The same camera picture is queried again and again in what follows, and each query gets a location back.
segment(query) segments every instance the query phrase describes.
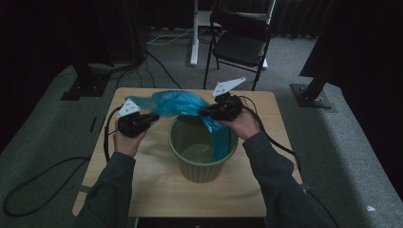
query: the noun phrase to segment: hand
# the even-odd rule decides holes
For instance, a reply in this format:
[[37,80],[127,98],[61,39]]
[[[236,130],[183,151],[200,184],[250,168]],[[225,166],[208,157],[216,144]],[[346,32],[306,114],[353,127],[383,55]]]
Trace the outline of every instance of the hand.
[[[242,101],[243,105],[249,107],[246,99],[240,98],[240,100]],[[245,108],[242,109],[242,112],[234,121],[220,121],[220,123],[230,127],[241,139],[245,141],[260,132],[258,122],[253,117],[252,113]]]
[[120,131],[116,131],[115,134],[113,134],[115,152],[120,152],[122,154],[130,156],[131,158],[134,158],[139,149],[139,144],[145,137],[145,134],[146,131],[142,132],[135,138],[130,138],[123,135]]

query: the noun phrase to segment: table top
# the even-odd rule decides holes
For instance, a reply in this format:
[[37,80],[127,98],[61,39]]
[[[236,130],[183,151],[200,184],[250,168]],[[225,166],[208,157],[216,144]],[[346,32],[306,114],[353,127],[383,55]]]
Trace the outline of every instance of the table top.
[[[110,112],[125,102],[127,96],[150,97],[154,92],[171,89],[119,88],[112,100]],[[213,104],[211,90],[189,89]],[[232,95],[250,98],[258,109],[267,133],[278,143],[291,149],[278,104],[273,93],[267,91],[237,91]],[[225,163],[219,176],[208,183],[195,183],[186,179],[180,170],[177,158],[171,152],[167,133],[173,118],[160,118],[140,144],[135,157],[133,193],[129,216],[142,218],[173,217],[265,217],[266,209],[259,184],[252,174],[249,159],[240,139],[237,151]],[[106,166],[102,132],[88,165],[83,186],[91,187]],[[295,165],[293,177],[302,183],[294,157],[275,147]],[[109,137],[109,152],[113,151],[112,135]],[[77,216],[83,207],[86,192],[80,191],[73,206]]]

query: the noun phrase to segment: trash can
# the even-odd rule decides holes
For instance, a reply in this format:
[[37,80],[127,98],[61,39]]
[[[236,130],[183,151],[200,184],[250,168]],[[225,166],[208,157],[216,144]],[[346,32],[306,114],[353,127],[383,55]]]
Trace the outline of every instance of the trash can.
[[213,161],[213,139],[201,117],[178,116],[170,126],[168,142],[178,158],[183,175],[190,181],[205,183],[214,180],[238,146],[238,136],[230,130],[229,152]]

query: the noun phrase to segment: blue plastic bag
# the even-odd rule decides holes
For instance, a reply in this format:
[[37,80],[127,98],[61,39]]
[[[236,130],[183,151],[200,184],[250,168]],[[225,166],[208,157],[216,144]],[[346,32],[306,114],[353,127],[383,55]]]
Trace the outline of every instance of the blue plastic bag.
[[[179,115],[200,116],[199,109],[210,106],[200,95],[183,90],[166,90],[155,92],[151,97],[130,96],[127,98],[141,109],[150,110],[166,118]],[[219,161],[229,153],[230,129],[209,116],[202,117],[202,121],[213,137],[213,162]]]

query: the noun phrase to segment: long sleeve shirt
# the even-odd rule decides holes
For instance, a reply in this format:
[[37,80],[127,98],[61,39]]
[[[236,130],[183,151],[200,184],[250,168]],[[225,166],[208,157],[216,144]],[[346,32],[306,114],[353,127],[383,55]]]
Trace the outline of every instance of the long sleeve shirt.
[[[264,133],[243,143],[267,209],[268,228],[328,227],[292,177],[294,166]],[[135,160],[114,153],[86,196],[73,227],[126,227]]]

